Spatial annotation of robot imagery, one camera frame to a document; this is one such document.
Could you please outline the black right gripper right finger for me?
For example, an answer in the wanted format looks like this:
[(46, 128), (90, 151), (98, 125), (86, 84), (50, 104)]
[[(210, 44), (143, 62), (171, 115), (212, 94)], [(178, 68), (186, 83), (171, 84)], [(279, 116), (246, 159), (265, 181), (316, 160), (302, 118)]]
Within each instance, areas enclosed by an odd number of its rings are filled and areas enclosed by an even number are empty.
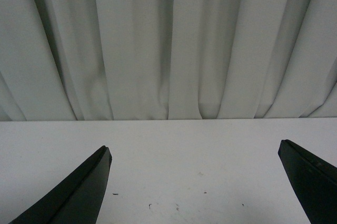
[(310, 223), (336, 223), (336, 167), (290, 140), (278, 155)]

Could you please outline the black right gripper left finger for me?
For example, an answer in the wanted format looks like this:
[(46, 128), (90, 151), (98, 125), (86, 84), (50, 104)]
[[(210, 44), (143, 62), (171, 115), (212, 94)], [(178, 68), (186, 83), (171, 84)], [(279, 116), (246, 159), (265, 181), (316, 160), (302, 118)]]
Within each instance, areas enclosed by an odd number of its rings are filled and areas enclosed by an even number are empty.
[(96, 223), (111, 167), (102, 146), (11, 223)]

